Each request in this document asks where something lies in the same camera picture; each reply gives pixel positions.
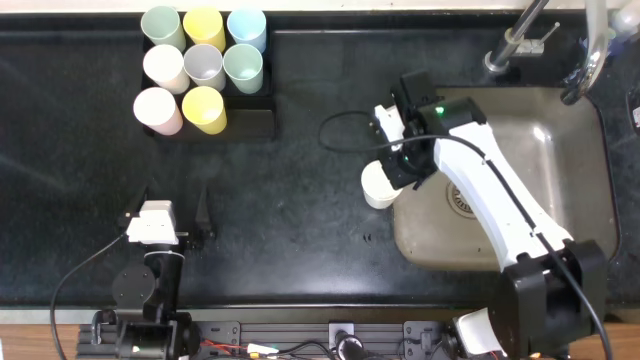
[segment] black tray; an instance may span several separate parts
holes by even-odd
[[[225,24],[226,48],[235,45],[233,37],[226,29],[226,16],[223,16]],[[176,103],[184,119],[182,129],[174,135],[162,135],[146,125],[142,125],[144,133],[158,141],[166,142],[215,142],[215,141],[260,141],[274,140],[277,136],[278,124],[275,101],[273,99],[273,73],[271,67],[271,34],[267,32],[267,49],[262,54],[263,82],[262,87],[254,94],[244,94],[238,90],[233,81],[227,77],[225,88],[221,91],[227,113],[227,126],[219,134],[208,135],[189,122],[182,114],[182,100],[189,90],[197,87],[191,81],[189,88],[182,94],[175,95]],[[185,52],[194,45],[193,41],[185,33],[187,47]],[[146,53],[154,44],[145,38],[142,49]],[[141,89],[157,86],[145,73],[142,72]]]

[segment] countertop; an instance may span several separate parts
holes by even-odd
[[[489,300],[495,272],[429,271],[405,260],[391,210],[369,208],[360,189],[375,154],[326,152],[317,126],[334,112],[390,104],[390,86],[420,68],[442,87],[559,86],[577,59],[582,15],[543,15],[532,35],[563,24],[545,56],[514,61],[496,81],[481,59],[513,14],[270,14],[278,139],[200,145],[158,143],[133,117],[138,16],[7,16],[0,25],[0,306],[47,305],[69,269],[117,236],[117,217],[145,184],[188,215],[200,189],[210,193],[218,237],[187,253],[182,307]],[[640,45],[628,47],[590,94],[620,229],[611,306],[640,302],[640,139],[624,96],[640,81],[639,58]],[[372,141],[366,124],[351,122],[330,136]],[[118,244],[68,281],[60,304],[112,306],[113,277],[141,261],[139,248]]]

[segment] sink drain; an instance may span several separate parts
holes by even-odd
[[[453,185],[452,182],[447,184],[447,202],[451,209],[458,215],[465,217],[467,219],[475,219],[476,216],[473,214],[471,210],[471,206],[467,203],[462,193],[460,193],[460,189],[457,186]]]

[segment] sink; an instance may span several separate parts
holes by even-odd
[[[600,116],[556,88],[447,88],[471,97],[487,116],[505,158],[540,206],[575,241],[594,239],[607,257],[618,246]],[[436,173],[394,202],[395,239],[412,263],[438,270],[497,270],[493,247],[446,175]]]

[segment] white wall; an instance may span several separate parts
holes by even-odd
[[[620,8],[628,0],[606,0]],[[523,9],[530,0],[0,0],[0,12],[142,12],[154,5],[179,10],[214,5],[220,10],[253,5],[264,10]],[[546,9],[584,8],[583,0],[551,0]]]

